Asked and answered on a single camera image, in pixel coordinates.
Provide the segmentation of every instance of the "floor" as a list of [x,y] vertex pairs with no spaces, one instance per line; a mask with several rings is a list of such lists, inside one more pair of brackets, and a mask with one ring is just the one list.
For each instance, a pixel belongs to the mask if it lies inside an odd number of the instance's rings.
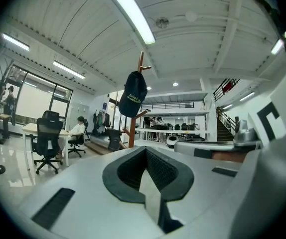
[[[81,153],[82,158],[79,158],[76,153],[70,153],[70,165],[78,161],[82,162],[82,159],[84,158],[99,156],[85,146],[81,146],[80,148],[84,149],[86,153]],[[40,170],[39,175],[35,174],[37,166],[32,163],[30,145],[28,142],[27,151],[29,151],[28,161],[30,171],[27,170],[25,165],[22,137],[11,135],[10,139],[8,139],[4,145],[0,145],[0,165],[3,165],[6,168],[5,173],[0,175],[0,196],[6,197],[6,200],[15,206],[19,206],[21,201],[29,195],[34,187],[42,185],[42,183],[56,176],[54,170],[47,165]],[[33,158],[41,159],[37,153],[33,154]],[[63,165],[54,163],[54,166],[58,168],[59,174],[60,171],[69,169],[65,166],[64,159]],[[160,192],[156,188],[147,171],[143,174],[140,192],[145,194],[147,212],[157,223]]]

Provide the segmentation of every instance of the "fluorescent light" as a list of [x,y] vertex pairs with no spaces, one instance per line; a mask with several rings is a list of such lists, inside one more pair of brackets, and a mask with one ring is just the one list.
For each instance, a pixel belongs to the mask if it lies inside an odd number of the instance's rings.
[[123,10],[127,13],[137,30],[139,31],[142,39],[146,44],[155,43],[155,38],[149,27],[141,9],[135,0],[117,0],[122,6]]
[[68,67],[66,67],[66,66],[64,66],[64,65],[62,65],[60,63],[58,63],[57,61],[53,61],[53,65],[63,69],[64,71],[69,72],[70,74],[73,74],[73,75],[81,78],[82,80],[85,78],[82,74],[79,74],[79,73],[73,71],[72,69],[70,69],[70,68],[68,68]]
[[6,34],[2,34],[2,35],[3,35],[4,39],[6,39],[7,41],[12,42],[13,44],[18,45],[22,49],[25,49],[25,50],[29,51],[29,46],[28,45],[26,45],[26,44],[24,44],[24,43],[22,43],[22,42],[20,42],[20,41],[18,41],[16,39],[10,37],[9,35],[6,35]]
[[246,99],[246,98],[252,96],[254,93],[255,93],[255,92],[251,92],[250,94],[248,94],[247,96],[245,96],[244,98],[242,98],[240,101],[242,101],[242,100],[244,100],[244,99]]
[[224,107],[223,109],[227,109],[227,108],[230,107],[230,106],[233,106],[233,105],[228,105],[228,106]]
[[272,54],[276,55],[283,46],[284,46],[283,40],[279,39],[272,49]]
[[51,84],[51,85],[54,85],[54,86],[55,86],[55,84],[53,84],[52,82],[49,82],[49,81],[46,81],[46,80],[44,80],[44,79],[42,79],[42,78],[39,78],[39,77],[37,77],[37,76],[34,76],[33,74],[28,74],[28,76],[32,76],[32,77],[34,77],[34,78],[36,78],[36,79],[38,79],[38,80],[41,80],[41,81],[43,81],[43,82],[46,82],[46,83],[48,83],[48,84]]
[[29,83],[29,82],[25,82],[25,84],[27,84],[27,85],[29,85],[29,86],[32,86],[32,87],[37,87],[36,85],[34,85],[34,84],[31,84],[31,83]]
[[59,97],[63,97],[63,95],[59,95],[59,94],[57,94],[57,93],[54,93],[55,95],[57,95],[57,96],[59,96]]

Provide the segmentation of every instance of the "black mesh office chair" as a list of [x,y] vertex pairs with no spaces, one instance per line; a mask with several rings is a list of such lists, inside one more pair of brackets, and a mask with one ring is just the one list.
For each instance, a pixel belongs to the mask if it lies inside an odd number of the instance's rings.
[[109,137],[109,145],[108,145],[109,150],[117,151],[123,149],[120,146],[120,141],[121,141],[120,131],[116,129],[107,128],[106,133]]
[[76,146],[79,147],[79,145],[84,144],[84,134],[86,133],[88,125],[89,125],[89,123],[86,119],[84,120],[84,125],[85,125],[85,130],[84,130],[83,134],[75,136],[75,137],[77,137],[76,140],[68,141],[68,143],[71,144],[71,146],[73,146],[73,148],[69,149],[68,153],[76,152],[79,155],[79,157],[81,157],[81,154],[79,153],[79,151],[83,151],[85,153],[85,150],[77,149]]
[[53,111],[45,111],[42,117],[50,120],[59,120],[59,113]]
[[[39,174],[39,170],[46,164],[50,165],[54,169],[55,173],[58,173],[57,168],[55,168],[54,165],[52,165],[51,163],[59,162],[62,165],[62,161],[51,160],[51,158],[54,158],[60,150],[58,138],[62,127],[62,121],[54,121],[45,118],[37,119],[38,136],[37,142],[32,143],[32,149],[33,151],[37,152],[38,155],[43,156],[44,158],[41,160],[34,161],[35,165],[38,162],[42,163],[36,170],[36,174]],[[48,149],[49,141],[51,141],[52,149]]]

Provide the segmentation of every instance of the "smoke detector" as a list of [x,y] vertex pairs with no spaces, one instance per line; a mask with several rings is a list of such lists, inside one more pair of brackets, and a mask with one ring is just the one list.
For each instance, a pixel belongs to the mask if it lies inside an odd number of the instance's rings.
[[156,19],[155,23],[158,28],[164,29],[168,27],[169,21],[165,17],[159,17],[158,19]]

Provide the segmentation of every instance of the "black cap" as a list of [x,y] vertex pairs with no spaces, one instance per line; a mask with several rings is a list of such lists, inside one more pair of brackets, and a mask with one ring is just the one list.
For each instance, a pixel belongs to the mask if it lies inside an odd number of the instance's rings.
[[146,95],[146,83],[142,73],[138,71],[131,72],[119,102],[120,113],[126,117],[135,117]]

